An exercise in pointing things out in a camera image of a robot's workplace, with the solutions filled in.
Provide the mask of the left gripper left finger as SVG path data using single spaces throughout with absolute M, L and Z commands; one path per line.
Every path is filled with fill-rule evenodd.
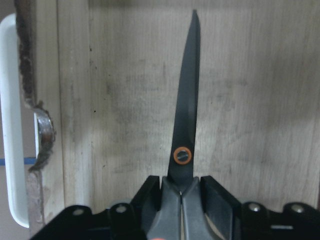
M 160 208 L 160 178 L 148 176 L 133 199 L 114 204 L 108 211 L 112 240 L 146 240 Z

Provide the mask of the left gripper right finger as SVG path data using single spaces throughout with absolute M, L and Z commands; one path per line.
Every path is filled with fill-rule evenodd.
M 269 212 L 257 202 L 241 203 L 211 176 L 200 179 L 204 212 L 226 240 L 271 240 Z

